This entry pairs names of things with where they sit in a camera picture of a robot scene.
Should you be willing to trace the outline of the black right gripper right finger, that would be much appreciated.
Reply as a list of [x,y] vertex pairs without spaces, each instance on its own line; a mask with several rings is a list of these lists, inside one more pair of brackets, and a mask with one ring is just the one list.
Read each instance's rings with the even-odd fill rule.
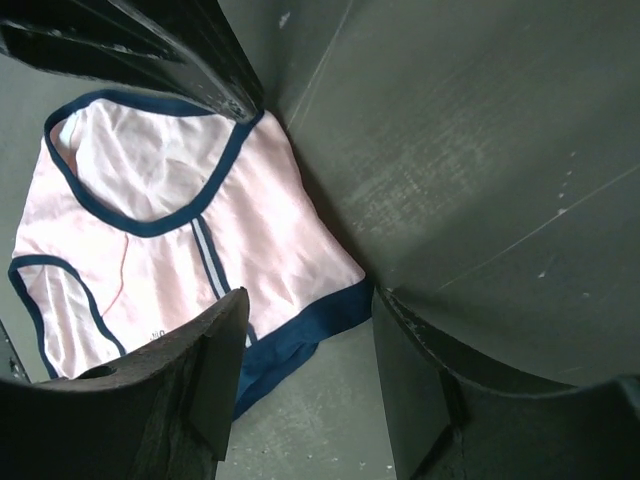
[[635,479],[639,379],[574,387],[522,372],[378,289],[379,378],[401,479]]

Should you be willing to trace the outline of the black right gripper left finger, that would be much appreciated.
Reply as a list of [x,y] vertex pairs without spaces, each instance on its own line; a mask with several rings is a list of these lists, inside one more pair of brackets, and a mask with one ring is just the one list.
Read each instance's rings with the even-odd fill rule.
[[75,379],[1,382],[4,479],[213,479],[233,421],[249,298]]

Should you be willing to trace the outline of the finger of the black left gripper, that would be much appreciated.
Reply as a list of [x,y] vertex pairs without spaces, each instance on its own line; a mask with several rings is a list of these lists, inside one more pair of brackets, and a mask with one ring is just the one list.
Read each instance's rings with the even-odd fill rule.
[[2,0],[1,53],[174,95],[236,122],[262,108],[262,85],[216,1]]

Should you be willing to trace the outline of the pink underwear navy trim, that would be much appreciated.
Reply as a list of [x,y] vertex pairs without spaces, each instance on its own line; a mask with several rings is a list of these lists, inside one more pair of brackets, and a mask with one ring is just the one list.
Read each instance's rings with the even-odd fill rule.
[[45,121],[8,278],[50,378],[76,378],[244,288],[245,413],[371,316],[373,286],[319,218],[288,137],[176,99],[85,94]]

